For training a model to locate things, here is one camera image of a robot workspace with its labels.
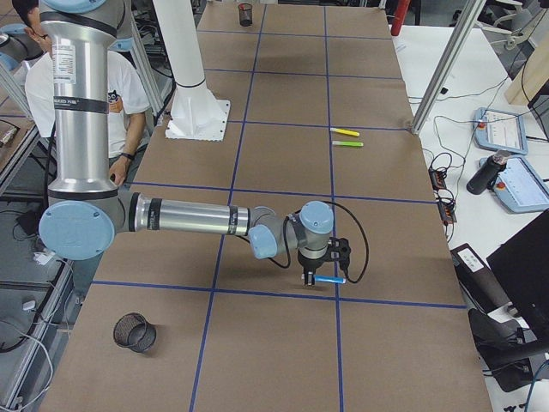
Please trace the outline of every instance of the bracelet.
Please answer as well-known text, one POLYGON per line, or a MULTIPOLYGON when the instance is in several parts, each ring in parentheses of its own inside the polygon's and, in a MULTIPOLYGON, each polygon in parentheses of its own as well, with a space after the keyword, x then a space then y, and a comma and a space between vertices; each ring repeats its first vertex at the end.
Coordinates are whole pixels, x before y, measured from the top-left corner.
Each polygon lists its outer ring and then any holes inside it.
POLYGON ((133 154, 129 154, 129 153, 121 153, 120 156, 130 159, 131 161, 134 161, 136 159, 136 157, 133 154))

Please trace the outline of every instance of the red object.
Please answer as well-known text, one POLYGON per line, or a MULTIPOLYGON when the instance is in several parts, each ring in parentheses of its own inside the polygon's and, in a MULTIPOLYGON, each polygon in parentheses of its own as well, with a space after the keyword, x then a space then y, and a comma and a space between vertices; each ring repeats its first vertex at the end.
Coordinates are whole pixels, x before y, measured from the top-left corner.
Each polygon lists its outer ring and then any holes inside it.
POLYGON ((395 18, 393 19, 393 25, 391 27, 391 35, 398 36, 401 32, 402 24, 404 23, 404 18, 408 12, 408 6, 410 5, 411 0, 401 0, 398 3, 396 8, 395 18))

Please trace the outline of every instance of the black bottle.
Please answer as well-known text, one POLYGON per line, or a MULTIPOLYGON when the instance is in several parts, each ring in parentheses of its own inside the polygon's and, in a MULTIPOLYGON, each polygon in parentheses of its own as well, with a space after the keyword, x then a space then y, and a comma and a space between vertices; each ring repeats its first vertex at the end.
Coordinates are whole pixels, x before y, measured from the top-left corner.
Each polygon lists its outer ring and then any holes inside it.
POLYGON ((474 195, 479 195, 489 186, 493 185, 500 172, 505 170, 507 160, 511 153, 507 150, 498 150, 495 154, 486 159, 484 165, 480 167, 477 173, 467 183, 467 190, 474 195))

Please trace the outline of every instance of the dark cup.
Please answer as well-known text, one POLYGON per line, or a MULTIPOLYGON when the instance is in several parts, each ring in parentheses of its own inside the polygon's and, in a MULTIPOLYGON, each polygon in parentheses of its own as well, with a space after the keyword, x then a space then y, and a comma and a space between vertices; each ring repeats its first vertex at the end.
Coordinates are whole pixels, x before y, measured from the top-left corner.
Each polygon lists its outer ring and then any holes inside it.
POLYGON ((121 348, 143 353, 153 346, 156 329, 140 313, 128 313, 114 325, 112 337, 121 348))
POLYGON ((238 5, 238 19, 240 26, 251 26, 251 4, 241 3, 238 5))

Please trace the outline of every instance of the person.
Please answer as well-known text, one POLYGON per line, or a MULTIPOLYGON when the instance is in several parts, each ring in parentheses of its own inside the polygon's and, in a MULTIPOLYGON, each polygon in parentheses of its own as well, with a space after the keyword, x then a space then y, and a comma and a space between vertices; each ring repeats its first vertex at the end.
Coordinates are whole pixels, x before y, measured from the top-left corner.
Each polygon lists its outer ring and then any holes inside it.
MULTIPOLYGON (((49 137, 55 122, 51 38, 40 23, 38 0, 12 0, 12 5, 27 25, 25 32, 45 52, 28 71, 25 92, 40 135, 49 137)), ((114 51, 107 53, 107 78, 109 176, 120 186, 133 181, 147 146, 145 112, 150 105, 136 70, 114 51)))

